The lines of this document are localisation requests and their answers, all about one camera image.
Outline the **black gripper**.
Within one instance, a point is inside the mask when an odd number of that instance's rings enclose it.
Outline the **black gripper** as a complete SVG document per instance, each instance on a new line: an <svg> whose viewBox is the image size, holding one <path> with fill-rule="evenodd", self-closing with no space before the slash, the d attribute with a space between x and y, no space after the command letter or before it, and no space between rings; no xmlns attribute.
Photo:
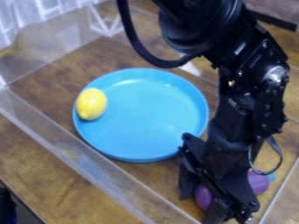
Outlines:
<svg viewBox="0 0 299 224"><path fill-rule="evenodd" d="M196 187L204 185L215 196L204 224L221 224L231 219L249 223L260 204L248 183L248 149L243 145L225 147L213 140L203 141L188 133L181 140L180 200L191 198Z"/></svg>

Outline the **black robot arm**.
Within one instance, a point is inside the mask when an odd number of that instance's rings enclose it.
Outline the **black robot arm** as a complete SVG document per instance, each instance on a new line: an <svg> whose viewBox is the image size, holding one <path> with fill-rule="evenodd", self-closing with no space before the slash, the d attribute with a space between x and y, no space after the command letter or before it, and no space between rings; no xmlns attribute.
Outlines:
<svg viewBox="0 0 299 224"><path fill-rule="evenodd" d="M181 198L205 186L213 196L204 224L248 224L260 208L248 172L287 121L287 56L243 0L153 0L169 46L204 57L219 71L219 107L208 137L184 134Z"/></svg>

